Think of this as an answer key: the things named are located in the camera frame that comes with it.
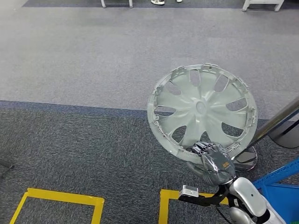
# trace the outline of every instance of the blue shelf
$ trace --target blue shelf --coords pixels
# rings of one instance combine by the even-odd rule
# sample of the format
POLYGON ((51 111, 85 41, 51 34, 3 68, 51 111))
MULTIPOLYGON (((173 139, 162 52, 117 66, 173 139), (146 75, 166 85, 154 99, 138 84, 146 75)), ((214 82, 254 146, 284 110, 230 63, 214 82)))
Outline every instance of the blue shelf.
POLYGON ((299 186, 276 184, 299 173, 299 158, 254 182, 287 224, 299 220, 299 186))

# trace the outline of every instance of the silver pole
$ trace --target silver pole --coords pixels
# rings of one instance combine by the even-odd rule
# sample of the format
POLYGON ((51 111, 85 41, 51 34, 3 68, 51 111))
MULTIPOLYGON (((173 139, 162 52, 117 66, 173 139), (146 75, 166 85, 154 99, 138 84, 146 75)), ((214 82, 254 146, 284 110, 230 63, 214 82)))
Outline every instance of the silver pole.
POLYGON ((266 135, 270 133, 271 131, 275 130, 276 128, 279 127, 284 122, 294 117, 294 115, 299 112, 299 96, 294 99, 291 103, 284 107, 271 120, 265 123, 262 127, 257 129, 254 136, 252 138, 251 142, 247 148, 250 148, 260 139, 265 137, 266 135))

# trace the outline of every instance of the black cable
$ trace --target black cable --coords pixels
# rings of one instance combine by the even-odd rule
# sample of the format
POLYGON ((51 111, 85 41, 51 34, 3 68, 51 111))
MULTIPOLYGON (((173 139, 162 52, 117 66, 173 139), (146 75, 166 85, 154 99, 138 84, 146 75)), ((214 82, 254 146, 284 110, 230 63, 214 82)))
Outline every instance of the black cable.
POLYGON ((216 210, 220 215, 222 216, 222 218, 225 219, 227 223, 229 224, 232 224, 230 220, 227 219, 227 217, 225 217, 220 210, 218 209, 218 207, 220 207, 220 205, 216 205, 216 210))

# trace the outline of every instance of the shoe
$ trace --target shoe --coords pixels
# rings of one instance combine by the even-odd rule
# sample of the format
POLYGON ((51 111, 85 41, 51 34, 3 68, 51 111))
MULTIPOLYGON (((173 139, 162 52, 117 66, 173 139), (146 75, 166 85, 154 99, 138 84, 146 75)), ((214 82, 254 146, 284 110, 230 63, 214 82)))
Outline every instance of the shoe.
POLYGON ((162 5, 164 5, 165 3, 164 0, 151 0, 151 2, 153 4, 159 5, 159 6, 162 6, 162 5))

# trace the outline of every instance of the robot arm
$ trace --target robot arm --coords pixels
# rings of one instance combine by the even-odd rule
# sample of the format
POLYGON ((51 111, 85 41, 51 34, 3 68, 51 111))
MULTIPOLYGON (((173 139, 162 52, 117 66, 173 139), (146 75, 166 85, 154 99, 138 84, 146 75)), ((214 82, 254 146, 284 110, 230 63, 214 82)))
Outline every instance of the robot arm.
POLYGON ((187 162, 189 168, 209 185, 218 185, 219 191, 213 197, 205 198, 199 196, 197 188, 183 185, 179 200, 208 206, 219 204, 227 197, 230 216, 234 224, 285 224, 251 182, 237 177, 233 162, 221 145, 199 141, 189 150, 199 155, 203 164, 198 167, 187 162))

